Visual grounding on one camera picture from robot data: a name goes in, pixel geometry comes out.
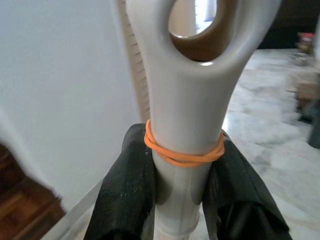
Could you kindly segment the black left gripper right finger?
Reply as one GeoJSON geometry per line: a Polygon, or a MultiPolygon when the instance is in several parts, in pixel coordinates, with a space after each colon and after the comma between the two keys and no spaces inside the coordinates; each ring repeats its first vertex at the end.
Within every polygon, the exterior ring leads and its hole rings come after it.
{"type": "Polygon", "coordinates": [[[212,163],[202,198],[209,239],[290,239],[263,180],[227,134],[223,143],[224,154],[212,163]]]}

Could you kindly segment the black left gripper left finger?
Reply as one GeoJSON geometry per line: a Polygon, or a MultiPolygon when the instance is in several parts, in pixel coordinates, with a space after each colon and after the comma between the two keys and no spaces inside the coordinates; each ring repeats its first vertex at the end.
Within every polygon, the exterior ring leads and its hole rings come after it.
{"type": "Polygon", "coordinates": [[[127,130],[120,155],[102,181],[91,216],[93,240],[154,238],[156,171],[145,132],[143,123],[127,130]]]}

